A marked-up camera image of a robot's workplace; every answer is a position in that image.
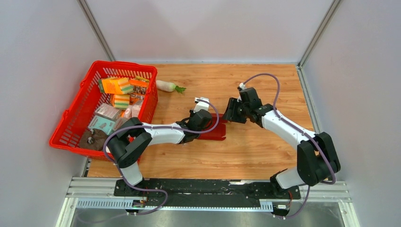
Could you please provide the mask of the red paper box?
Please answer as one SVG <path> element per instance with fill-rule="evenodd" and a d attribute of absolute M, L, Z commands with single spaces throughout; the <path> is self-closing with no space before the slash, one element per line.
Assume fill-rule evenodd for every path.
<path fill-rule="evenodd" d="M 219 113 L 219 121 L 217 126 L 210 132 L 201 134 L 198 139 L 199 140 L 216 140 L 216 141 L 223 141 L 226 139 L 226 125 L 227 120 L 224 120 L 223 114 Z"/>

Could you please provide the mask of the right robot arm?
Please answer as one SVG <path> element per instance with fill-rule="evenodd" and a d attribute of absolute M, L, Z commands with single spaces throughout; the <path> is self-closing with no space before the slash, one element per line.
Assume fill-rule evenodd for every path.
<path fill-rule="evenodd" d="M 275 104 L 262 104 L 253 87 L 239 89 L 239 97 L 231 97 L 223 114 L 229 122 L 246 123 L 247 120 L 271 131 L 296 151 L 296 167 L 285 169 L 270 178 L 270 193 L 282 198 L 289 188 L 299 185 L 315 186 L 340 171 L 341 165 L 331 136 L 316 133 L 285 117 Z"/>

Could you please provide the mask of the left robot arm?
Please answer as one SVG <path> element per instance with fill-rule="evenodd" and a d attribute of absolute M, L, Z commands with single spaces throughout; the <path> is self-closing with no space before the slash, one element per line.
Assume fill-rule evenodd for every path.
<path fill-rule="evenodd" d="M 126 190 L 139 196 L 145 186 L 138 159 L 145 149 L 157 144 L 192 142 L 207 131 L 211 122 L 212 114 L 207 110 L 191 113 L 190 117 L 172 124 L 148 124 L 133 117 L 106 139 L 103 152 L 113 156 L 114 163 L 127 181 Z"/>

